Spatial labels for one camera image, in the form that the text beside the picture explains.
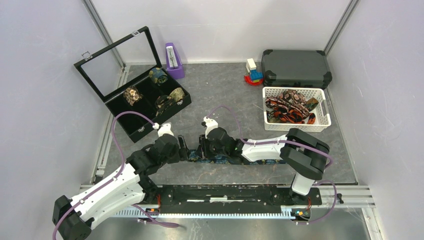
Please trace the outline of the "blue yellow patterned tie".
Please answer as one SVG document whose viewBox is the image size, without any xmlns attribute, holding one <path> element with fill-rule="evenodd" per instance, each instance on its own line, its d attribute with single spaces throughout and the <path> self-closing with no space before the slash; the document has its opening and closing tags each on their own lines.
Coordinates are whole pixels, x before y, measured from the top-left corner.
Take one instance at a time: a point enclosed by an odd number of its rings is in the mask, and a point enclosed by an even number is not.
<svg viewBox="0 0 424 240">
<path fill-rule="evenodd" d="M 248 161 L 241 159 L 233 159 L 224 155 L 215 155 L 212 158 L 202 157 L 198 152 L 191 151 L 188 162 L 205 163 L 205 164 L 226 164 L 226 165 L 285 165 L 286 161 L 282 159 L 261 159 L 257 161 Z"/>
</svg>

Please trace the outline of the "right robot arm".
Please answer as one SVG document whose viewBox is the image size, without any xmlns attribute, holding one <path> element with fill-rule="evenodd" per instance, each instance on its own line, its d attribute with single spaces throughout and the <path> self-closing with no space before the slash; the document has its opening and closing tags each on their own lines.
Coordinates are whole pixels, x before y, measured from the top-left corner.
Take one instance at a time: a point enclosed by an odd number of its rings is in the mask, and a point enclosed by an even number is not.
<svg viewBox="0 0 424 240">
<path fill-rule="evenodd" d="M 233 138 L 222 127 L 199 136 L 202 161 L 231 165 L 288 164 L 296 171 L 289 199 L 302 204 L 313 184 L 322 180 L 330 165 L 330 146 L 318 138 L 291 128 L 280 137 L 262 140 Z"/>
</svg>

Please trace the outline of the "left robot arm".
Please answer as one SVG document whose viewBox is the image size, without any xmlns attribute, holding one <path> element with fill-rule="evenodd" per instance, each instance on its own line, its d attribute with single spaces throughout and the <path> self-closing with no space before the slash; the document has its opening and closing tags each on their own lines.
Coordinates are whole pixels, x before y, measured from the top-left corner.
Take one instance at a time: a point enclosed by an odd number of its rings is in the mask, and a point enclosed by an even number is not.
<svg viewBox="0 0 424 240">
<path fill-rule="evenodd" d="M 91 188 L 70 198 L 59 197 L 54 202 L 53 233 L 64 240 L 85 240 L 100 223 L 126 207 L 153 203 L 160 194 L 150 175 L 166 164 L 186 161 L 189 154 L 182 135 L 160 136 Z"/>
</svg>

